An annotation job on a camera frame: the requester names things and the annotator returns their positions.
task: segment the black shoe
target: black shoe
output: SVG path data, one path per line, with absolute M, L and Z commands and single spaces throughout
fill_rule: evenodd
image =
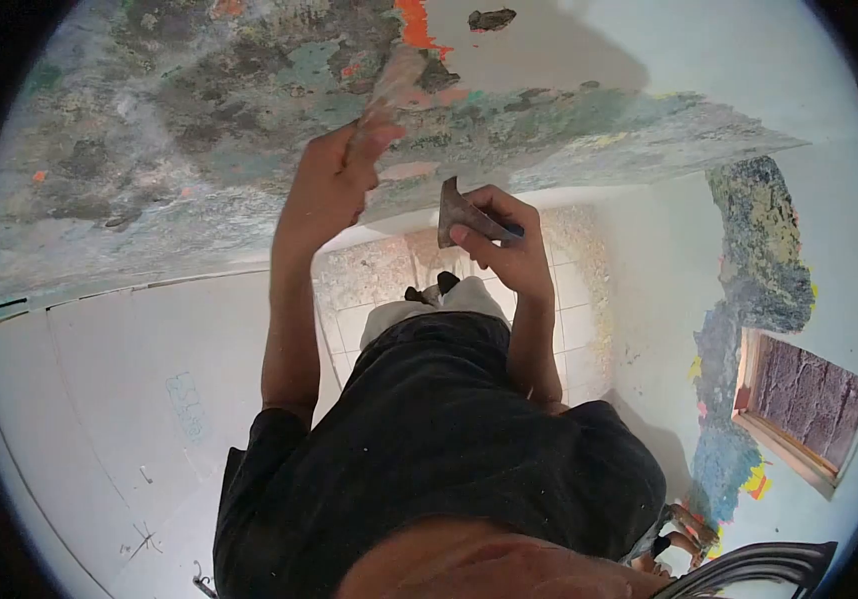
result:
M 445 295 L 448 292 L 451 292 L 452 288 L 456 287 L 456 284 L 458 284 L 461 279 L 448 270 L 444 270 L 435 276 L 435 281 L 438 283 L 438 292 Z
M 402 297 L 405 298 L 405 300 L 407 302 L 420 302 L 421 304 L 431 305 L 423 297 L 423 294 L 420 292 L 417 292 L 416 288 L 414 288 L 414 287 L 407 287 L 406 288 L 406 294 L 403 295 Z

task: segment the putty knife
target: putty knife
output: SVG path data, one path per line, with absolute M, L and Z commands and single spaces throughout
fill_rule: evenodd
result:
M 442 193 L 439 195 L 436 236 L 439 249 L 456 245 L 449 237 L 449 229 L 454 224 L 464 224 L 493 242 L 518 241 L 526 233 L 517 224 L 503 225 L 496 222 L 493 217 L 470 204 L 456 189 L 456 177 L 453 176 L 442 183 Z

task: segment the grey pants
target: grey pants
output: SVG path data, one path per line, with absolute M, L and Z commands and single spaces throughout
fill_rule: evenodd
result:
M 466 311 L 488 314 L 501 319 L 508 324 L 506 315 L 499 304 L 489 295 L 485 283 L 479 277 L 465 277 L 456 287 L 442 296 L 442 306 L 427 305 L 422 302 L 390 302 L 376 307 L 370 312 L 363 330 L 363 338 L 359 341 L 360 349 L 365 348 L 382 331 L 402 322 L 410 316 L 427 314 L 435 311 Z

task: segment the window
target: window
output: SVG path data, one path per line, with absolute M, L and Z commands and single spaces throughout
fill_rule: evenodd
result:
M 858 375 L 743 329 L 732 420 L 831 497 L 858 439 Z

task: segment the hand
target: hand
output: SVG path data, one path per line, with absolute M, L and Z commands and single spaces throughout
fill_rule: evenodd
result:
M 350 148 L 356 123 L 350 123 L 306 145 L 289 198 L 279 215 L 273 253 L 311 258 L 319 248 L 352 226 L 366 208 L 366 192 L 376 188 L 375 161 L 400 126 L 378 126 Z
M 455 224 L 449 230 L 452 241 L 467 251 L 481 269 L 491 267 L 509 289 L 523 297 L 553 303 L 555 292 L 538 210 L 494 185 L 486 185 L 464 197 L 477 208 L 495 213 L 502 222 L 522 225 L 526 233 L 518 242 L 499 247 L 482 234 Z

